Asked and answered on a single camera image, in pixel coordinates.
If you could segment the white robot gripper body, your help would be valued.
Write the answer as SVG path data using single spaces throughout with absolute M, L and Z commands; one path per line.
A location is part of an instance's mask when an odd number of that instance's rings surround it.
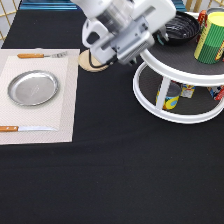
M 171 0 L 81 0 L 81 9 L 83 45 L 101 64 L 131 62 L 157 31 L 168 38 L 165 24 L 176 15 Z

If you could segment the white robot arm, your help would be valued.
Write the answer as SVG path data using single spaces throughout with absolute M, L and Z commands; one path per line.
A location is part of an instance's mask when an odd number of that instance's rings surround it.
M 176 15 L 171 0 L 71 0 L 87 17 L 82 43 L 101 64 L 131 63 Z

